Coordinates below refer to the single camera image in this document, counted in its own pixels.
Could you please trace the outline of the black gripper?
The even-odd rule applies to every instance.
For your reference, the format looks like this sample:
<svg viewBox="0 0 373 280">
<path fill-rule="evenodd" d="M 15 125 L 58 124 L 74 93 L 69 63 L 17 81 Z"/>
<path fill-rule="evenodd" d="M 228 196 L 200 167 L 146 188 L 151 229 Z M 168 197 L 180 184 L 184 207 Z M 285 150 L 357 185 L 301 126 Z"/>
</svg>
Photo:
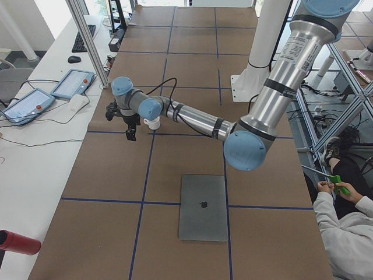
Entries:
<svg viewBox="0 0 373 280">
<path fill-rule="evenodd" d="M 125 131 L 127 140 L 136 141 L 136 126 L 139 126 L 139 115 L 122 116 L 122 119 L 128 125 L 128 129 Z"/>
</svg>

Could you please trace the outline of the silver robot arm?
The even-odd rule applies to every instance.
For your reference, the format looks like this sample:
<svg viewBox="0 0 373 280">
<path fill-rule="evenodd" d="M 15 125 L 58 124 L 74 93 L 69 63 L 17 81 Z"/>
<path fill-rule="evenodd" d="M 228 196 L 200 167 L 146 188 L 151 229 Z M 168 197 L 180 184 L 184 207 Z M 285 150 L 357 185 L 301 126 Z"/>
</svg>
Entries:
<svg viewBox="0 0 373 280">
<path fill-rule="evenodd" d="M 184 122 L 199 133 L 224 141 L 228 163 L 243 171 L 258 168 L 276 139 L 276 127 L 302 80 L 325 44 L 340 38 L 342 26 L 357 1 L 301 1 L 290 23 L 288 38 L 277 62 L 262 84 L 249 113 L 231 123 L 189 107 L 170 97 L 149 96 L 134 88 L 126 76 L 111 83 L 119 116 L 128 125 L 140 118 L 165 116 Z"/>
</svg>

